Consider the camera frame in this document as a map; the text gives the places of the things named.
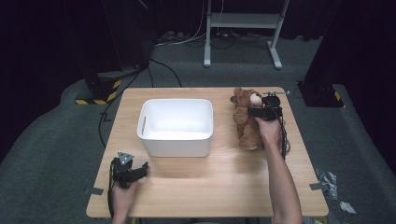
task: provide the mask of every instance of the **yellow and black tape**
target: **yellow and black tape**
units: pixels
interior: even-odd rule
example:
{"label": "yellow and black tape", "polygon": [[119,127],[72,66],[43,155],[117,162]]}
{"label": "yellow and black tape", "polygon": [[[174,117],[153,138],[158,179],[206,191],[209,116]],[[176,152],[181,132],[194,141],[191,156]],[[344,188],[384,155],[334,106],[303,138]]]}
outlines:
{"label": "yellow and black tape", "polygon": [[108,94],[104,99],[76,99],[76,103],[78,105],[106,105],[116,98],[120,84],[121,80],[118,80],[111,87],[108,87]]}
{"label": "yellow and black tape", "polygon": [[314,217],[314,223],[328,224],[329,221],[326,217]]}
{"label": "yellow and black tape", "polygon": [[335,96],[335,99],[337,99],[337,101],[340,101],[340,100],[341,100],[341,96],[340,96],[340,94],[338,93],[338,91],[335,91],[335,92],[334,92],[334,96]]}

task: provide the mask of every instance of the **bear ear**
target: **bear ear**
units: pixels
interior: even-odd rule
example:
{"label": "bear ear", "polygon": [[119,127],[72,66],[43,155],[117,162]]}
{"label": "bear ear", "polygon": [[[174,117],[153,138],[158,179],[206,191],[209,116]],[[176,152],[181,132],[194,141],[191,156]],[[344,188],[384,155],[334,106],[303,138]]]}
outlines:
{"label": "bear ear", "polygon": [[259,93],[255,90],[247,90],[247,94],[252,95],[252,94],[259,94]]}
{"label": "bear ear", "polygon": [[233,95],[235,95],[235,96],[242,95],[242,92],[243,92],[243,90],[240,87],[236,87],[235,89],[233,89]]}

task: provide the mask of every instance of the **forearm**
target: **forearm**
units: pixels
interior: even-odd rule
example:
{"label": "forearm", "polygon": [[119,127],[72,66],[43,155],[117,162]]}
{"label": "forearm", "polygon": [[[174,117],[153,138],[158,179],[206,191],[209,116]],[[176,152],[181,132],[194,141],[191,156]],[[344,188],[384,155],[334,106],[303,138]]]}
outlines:
{"label": "forearm", "polygon": [[268,162],[271,203],[274,223],[299,223],[302,221],[300,199],[290,170],[283,160],[277,144],[265,146]]}
{"label": "forearm", "polygon": [[127,215],[118,215],[115,214],[111,224],[126,224],[126,220],[128,219]]}

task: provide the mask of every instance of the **stuffed toy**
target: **stuffed toy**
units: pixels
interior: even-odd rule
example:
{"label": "stuffed toy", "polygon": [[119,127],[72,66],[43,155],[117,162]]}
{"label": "stuffed toy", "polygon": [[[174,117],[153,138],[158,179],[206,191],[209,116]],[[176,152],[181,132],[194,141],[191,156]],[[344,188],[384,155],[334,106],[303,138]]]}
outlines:
{"label": "stuffed toy", "polygon": [[248,107],[263,108],[262,96],[254,90],[233,89],[235,111],[233,121],[236,123],[239,136],[239,146],[242,149],[263,148],[259,124],[249,115]]}

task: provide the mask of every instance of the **metal rack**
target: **metal rack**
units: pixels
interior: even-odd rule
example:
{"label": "metal rack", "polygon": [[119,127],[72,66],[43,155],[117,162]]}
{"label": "metal rack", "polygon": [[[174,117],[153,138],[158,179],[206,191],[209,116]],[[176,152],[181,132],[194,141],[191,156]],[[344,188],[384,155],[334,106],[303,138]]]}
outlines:
{"label": "metal rack", "polygon": [[275,29],[274,38],[268,41],[267,45],[270,50],[274,66],[276,69],[282,68],[279,56],[276,52],[276,42],[279,38],[280,29],[285,19],[286,10],[289,0],[283,2],[279,14],[245,14],[245,13],[212,13],[212,0],[208,0],[207,19],[206,19],[206,40],[205,40],[205,58],[204,67],[210,67],[210,29],[212,27],[234,27],[234,28],[264,28]]}

